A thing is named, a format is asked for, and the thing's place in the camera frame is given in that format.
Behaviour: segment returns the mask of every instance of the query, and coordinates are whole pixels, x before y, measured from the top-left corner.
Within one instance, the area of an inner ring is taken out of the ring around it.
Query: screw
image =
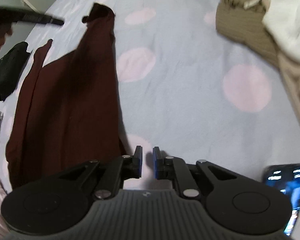
[[[106,199],[111,196],[111,192],[106,189],[101,189],[95,192],[94,194],[98,199]]]
[[[183,191],[183,195],[189,198],[194,198],[199,196],[199,191],[197,191],[196,189],[190,188],[190,189],[186,189]]]

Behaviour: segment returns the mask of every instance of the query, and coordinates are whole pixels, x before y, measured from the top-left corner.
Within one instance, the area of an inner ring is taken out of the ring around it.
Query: smartphone
[[[263,183],[275,187],[291,200],[292,214],[284,230],[289,236],[300,212],[300,164],[270,166],[263,175]]]

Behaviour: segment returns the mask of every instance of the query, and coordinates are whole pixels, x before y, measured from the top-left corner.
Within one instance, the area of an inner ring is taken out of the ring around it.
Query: wall
[[[12,6],[25,8],[20,0],[0,0],[1,6]],[[32,31],[34,24],[15,24],[13,25],[13,35],[7,38],[6,44],[0,51],[0,59],[17,43],[25,41]]]

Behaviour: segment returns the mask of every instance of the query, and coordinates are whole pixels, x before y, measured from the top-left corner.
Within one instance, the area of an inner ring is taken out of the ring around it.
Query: gray bed sheet with pink dots
[[[152,147],[260,180],[269,165],[300,163],[300,125],[279,73],[246,47],[219,36],[219,0],[57,0],[48,13],[63,28],[36,26],[35,51],[53,39],[44,65],[74,50],[94,2],[116,14],[115,56],[126,147],[144,150],[143,178],[126,188],[169,187],[153,179]],[[30,58],[15,92],[0,102],[0,180],[10,191],[5,146]],[[293,237],[300,240],[300,217]]]

